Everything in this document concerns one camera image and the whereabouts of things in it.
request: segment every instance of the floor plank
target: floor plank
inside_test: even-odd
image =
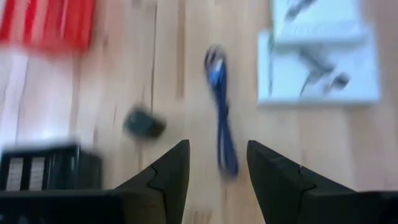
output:
[[[1,51],[0,143],[77,138],[103,155],[110,189],[189,139],[185,223],[264,223],[246,163],[251,139],[355,190],[396,190],[398,5],[363,1],[379,44],[383,100],[376,106],[257,108],[257,34],[271,26],[267,1],[98,0],[87,54],[31,55],[26,79],[7,90],[12,58]],[[229,121],[241,168],[235,181],[224,181],[216,163],[216,108],[203,71],[211,44],[228,54]],[[20,99],[11,94],[19,91]],[[137,104],[167,121],[157,141],[123,131]]]

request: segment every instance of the black plastic part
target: black plastic part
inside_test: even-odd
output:
[[[44,158],[42,190],[100,189],[102,160],[78,144],[6,149],[1,158],[0,190],[5,190],[12,159],[23,159],[20,190],[28,190],[32,160]]]
[[[0,223],[181,223],[189,162],[182,141],[114,190],[0,192]]]
[[[249,141],[250,178],[267,224],[397,223],[397,192],[355,192]]]
[[[349,80],[350,80],[349,76],[348,76],[347,74],[345,74],[345,73],[342,73],[342,74],[338,75],[338,76],[333,80],[333,82],[332,82],[331,85],[332,85],[333,87],[337,88],[337,89],[342,90],[342,89],[344,89],[344,88],[348,85]]]
[[[181,223],[187,197],[190,145],[181,141],[140,174],[117,189],[156,189],[163,193],[167,223]]]
[[[124,121],[124,129],[140,138],[158,138],[166,124],[143,108],[134,108]]]

